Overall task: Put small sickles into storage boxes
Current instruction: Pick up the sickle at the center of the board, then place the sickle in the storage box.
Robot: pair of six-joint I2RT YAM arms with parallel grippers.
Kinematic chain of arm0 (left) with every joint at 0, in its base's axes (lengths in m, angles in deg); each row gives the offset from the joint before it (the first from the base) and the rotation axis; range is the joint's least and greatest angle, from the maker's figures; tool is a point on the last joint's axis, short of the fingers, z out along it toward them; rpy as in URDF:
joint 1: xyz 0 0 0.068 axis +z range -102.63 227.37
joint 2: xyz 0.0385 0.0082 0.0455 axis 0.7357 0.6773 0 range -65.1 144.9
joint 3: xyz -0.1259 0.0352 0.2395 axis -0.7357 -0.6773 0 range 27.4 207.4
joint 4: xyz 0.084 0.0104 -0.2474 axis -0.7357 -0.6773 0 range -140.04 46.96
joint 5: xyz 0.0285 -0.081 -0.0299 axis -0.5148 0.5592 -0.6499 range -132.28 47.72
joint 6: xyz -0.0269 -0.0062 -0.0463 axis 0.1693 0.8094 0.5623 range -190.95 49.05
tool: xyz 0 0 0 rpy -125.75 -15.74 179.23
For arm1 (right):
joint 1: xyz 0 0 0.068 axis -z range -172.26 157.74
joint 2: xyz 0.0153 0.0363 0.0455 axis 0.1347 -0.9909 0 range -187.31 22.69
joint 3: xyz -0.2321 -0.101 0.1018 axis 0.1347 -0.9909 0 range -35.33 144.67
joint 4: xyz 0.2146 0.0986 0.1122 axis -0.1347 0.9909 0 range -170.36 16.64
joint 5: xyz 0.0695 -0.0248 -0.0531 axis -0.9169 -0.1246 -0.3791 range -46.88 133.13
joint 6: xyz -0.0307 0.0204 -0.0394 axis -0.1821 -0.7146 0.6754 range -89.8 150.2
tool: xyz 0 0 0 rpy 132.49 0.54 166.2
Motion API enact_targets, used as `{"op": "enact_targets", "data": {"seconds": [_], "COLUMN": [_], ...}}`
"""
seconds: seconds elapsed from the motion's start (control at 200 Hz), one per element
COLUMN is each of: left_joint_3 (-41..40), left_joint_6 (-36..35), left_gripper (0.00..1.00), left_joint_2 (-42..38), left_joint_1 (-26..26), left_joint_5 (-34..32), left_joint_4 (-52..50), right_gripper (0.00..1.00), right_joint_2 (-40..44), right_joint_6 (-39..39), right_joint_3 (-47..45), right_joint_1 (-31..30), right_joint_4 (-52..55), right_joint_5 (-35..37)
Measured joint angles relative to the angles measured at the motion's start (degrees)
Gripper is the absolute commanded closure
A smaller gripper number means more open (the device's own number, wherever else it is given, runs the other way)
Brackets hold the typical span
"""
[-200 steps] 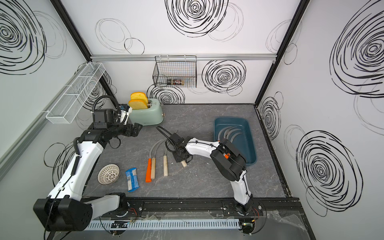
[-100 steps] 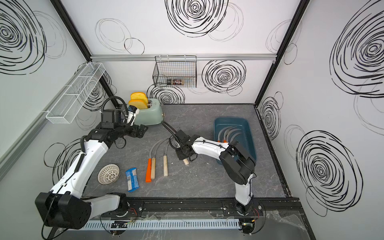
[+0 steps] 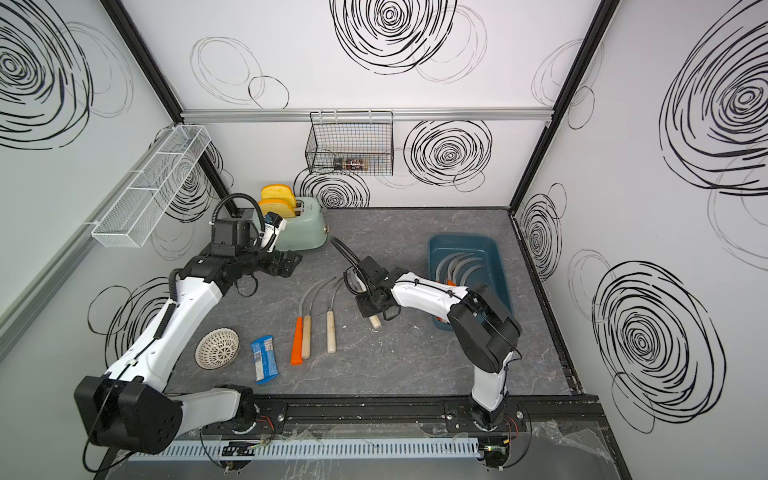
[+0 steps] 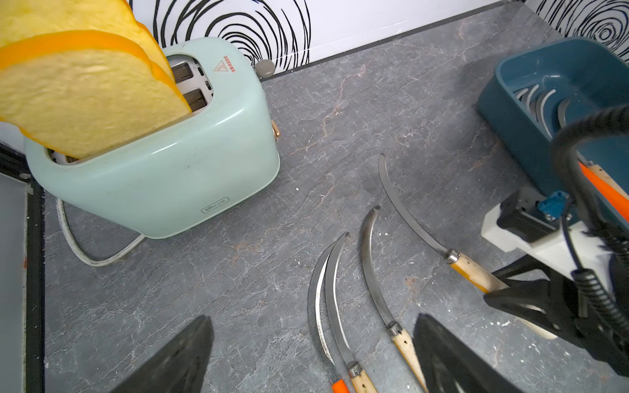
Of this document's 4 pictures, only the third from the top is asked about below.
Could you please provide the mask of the wooden handle sickle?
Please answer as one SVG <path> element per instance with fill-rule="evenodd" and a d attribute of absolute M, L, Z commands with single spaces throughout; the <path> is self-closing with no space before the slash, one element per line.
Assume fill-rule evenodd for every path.
<path fill-rule="evenodd" d="M 335 301 L 340 288 L 343 286 L 344 280 L 337 280 L 332 289 L 331 295 L 328 301 L 328 308 L 326 311 L 326 346 L 328 353 L 335 353 L 337 351 L 337 339 L 336 339 L 336 322 L 335 322 Z"/>
<path fill-rule="evenodd" d="M 317 298 L 319 291 L 328 283 L 335 280 L 336 277 L 330 277 L 326 280 L 317 281 L 313 284 L 302 296 L 300 302 L 300 313 L 302 317 L 302 345 L 301 345 L 301 359 L 307 360 L 311 355 L 311 335 L 312 335 L 312 318 L 311 310 L 314 305 L 314 301 Z"/>
<path fill-rule="evenodd" d="M 361 287 L 361 290 L 363 292 L 367 291 L 367 287 L 365 286 L 365 283 L 360 278 L 357 278 L 357 283 Z M 374 330 L 379 330 L 381 328 L 381 320 L 377 315 L 370 316 L 369 321 Z"/>
<path fill-rule="evenodd" d="M 478 272 L 478 271 L 481 271 L 481 270 L 484 270 L 484 269 L 485 269 L 485 266 L 484 266 L 484 265 L 482 265 L 482 264 L 477 264 L 477 265 L 473 265 L 473 266 L 471 266 L 471 267 L 470 267 L 470 268 L 468 268 L 468 269 L 467 269 L 467 270 L 464 272 L 464 274 L 462 275 L 462 277 L 461 277 L 461 283 L 460 283 L 460 285 L 461 285 L 461 286 L 468 286 L 468 285 L 469 285 L 469 280 L 470 280 L 470 277 L 471 277 L 471 276 L 472 276 L 472 275 L 473 275 L 475 272 Z"/>

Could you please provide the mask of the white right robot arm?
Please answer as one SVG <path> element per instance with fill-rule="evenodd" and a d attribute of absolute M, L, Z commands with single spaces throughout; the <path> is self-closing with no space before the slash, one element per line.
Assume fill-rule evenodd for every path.
<path fill-rule="evenodd" d="M 507 395 L 508 365 L 518 351 L 522 327 L 490 286 L 450 286 L 402 268 L 389 271 L 372 257 L 348 259 L 347 288 L 364 317 L 384 321 L 406 308 L 446 320 L 474 366 L 471 398 L 487 416 L 498 414 Z"/>

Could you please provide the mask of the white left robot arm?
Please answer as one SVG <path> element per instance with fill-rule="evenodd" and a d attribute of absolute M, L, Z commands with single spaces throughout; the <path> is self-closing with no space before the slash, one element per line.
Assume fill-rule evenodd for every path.
<path fill-rule="evenodd" d="M 224 385 L 180 396 L 168 396 L 165 389 L 193 333 L 240 278 L 257 272 L 292 275 L 301 255 L 276 248 L 286 228 L 275 213 L 259 222 L 214 223 L 211 242 L 169 274 L 169 297 L 139 338 L 103 375 L 86 376 L 76 387 L 88 444 L 158 454 L 191 430 L 256 422 L 249 387 Z"/>

